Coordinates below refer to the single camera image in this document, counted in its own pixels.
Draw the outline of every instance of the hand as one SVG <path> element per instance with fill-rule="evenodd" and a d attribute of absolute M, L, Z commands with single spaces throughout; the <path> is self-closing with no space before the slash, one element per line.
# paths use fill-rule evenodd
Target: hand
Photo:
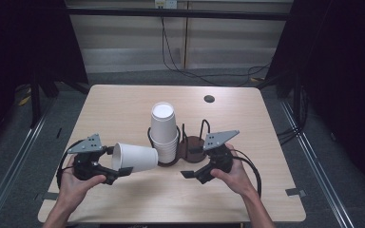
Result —
<path fill-rule="evenodd" d="M 231 151 L 233 156 L 237 156 L 233 145 L 229 143 L 226 143 L 225 145 Z M 224 173 L 220 169 L 213 169 L 210 174 L 213 177 L 224 181 L 233 192 L 240 194 L 241 196 L 249 191 L 255 191 L 255 188 L 248 178 L 240 160 L 233 159 L 233 166 L 228 174 Z"/>
<path fill-rule="evenodd" d="M 67 167 L 73 165 L 76 155 L 72 155 L 69 159 Z M 62 204 L 67 212 L 72 213 L 83 201 L 87 191 L 106 180 L 106 176 L 98 175 L 89 180 L 79 180 L 73 175 L 73 168 L 65 169 L 61 179 L 61 189 L 57 203 Z"/>

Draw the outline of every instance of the table top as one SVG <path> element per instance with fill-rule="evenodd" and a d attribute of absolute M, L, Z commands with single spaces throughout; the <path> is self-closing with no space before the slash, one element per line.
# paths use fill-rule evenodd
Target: table top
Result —
<path fill-rule="evenodd" d="M 204 100 L 206 95 L 215 102 Z M 262 201 L 273 221 L 303 221 L 305 212 L 299 196 L 288 197 L 295 188 L 264 101 L 256 88 L 166 85 L 95 85 L 91 88 L 68 145 L 99 133 L 102 144 L 128 143 L 150 146 L 152 106 L 168 102 L 174 106 L 179 128 L 188 136 L 199 136 L 201 123 L 210 123 L 211 133 L 239 130 L 229 141 L 244 152 L 258 168 L 262 179 Z M 111 167 L 111 156 L 99 163 Z M 92 223 L 187 223 L 249 221 L 241 197 L 224 182 L 213 179 L 201 184 L 187 180 L 180 171 L 198 170 L 209 163 L 179 160 L 170 167 L 132 173 L 113 185 L 90 189 L 69 222 Z M 257 185 L 252 169 L 244 164 Z M 55 177 L 49 192 L 58 193 Z M 46 199 L 38 219 L 45 221 L 54 200 Z"/>

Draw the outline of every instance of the person's left hand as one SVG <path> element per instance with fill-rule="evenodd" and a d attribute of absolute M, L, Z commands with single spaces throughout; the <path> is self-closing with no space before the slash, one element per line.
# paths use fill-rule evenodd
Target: person's left hand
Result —
<path fill-rule="evenodd" d="M 76 155 L 72 155 L 67 163 L 67 167 L 73 165 Z M 89 180 L 79 180 L 73 175 L 73 168 L 65 169 L 61 179 L 61 189 L 57 203 L 59 203 L 67 213 L 76 210 L 83 201 L 87 191 L 106 180 L 106 176 L 98 175 Z"/>

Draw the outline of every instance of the power socket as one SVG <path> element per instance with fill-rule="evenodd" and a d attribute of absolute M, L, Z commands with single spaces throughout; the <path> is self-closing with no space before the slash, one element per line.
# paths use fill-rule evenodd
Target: power socket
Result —
<path fill-rule="evenodd" d="M 177 9 L 177 0 L 165 0 L 165 8 L 166 9 Z"/>
<path fill-rule="evenodd" d="M 155 0 L 155 9 L 165 9 L 165 0 Z"/>

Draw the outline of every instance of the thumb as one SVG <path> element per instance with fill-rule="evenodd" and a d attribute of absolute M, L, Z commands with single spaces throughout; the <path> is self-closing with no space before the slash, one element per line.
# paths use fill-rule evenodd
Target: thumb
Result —
<path fill-rule="evenodd" d="M 223 171 L 221 171 L 220 169 L 212 169 L 210 171 L 210 174 L 213 177 L 220 179 L 222 181 L 227 181 L 227 179 L 228 179 L 228 175 L 226 173 L 224 173 Z"/>
<path fill-rule="evenodd" d="M 106 176 L 97 175 L 97 176 L 92 177 L 89 180 L 86 180 L 84 187 L 86 188 L 86 190 L 88 190 L 88 189 L 96 186 L 97 184 L 104 182 L 105 180 L 106 180 Z"/>

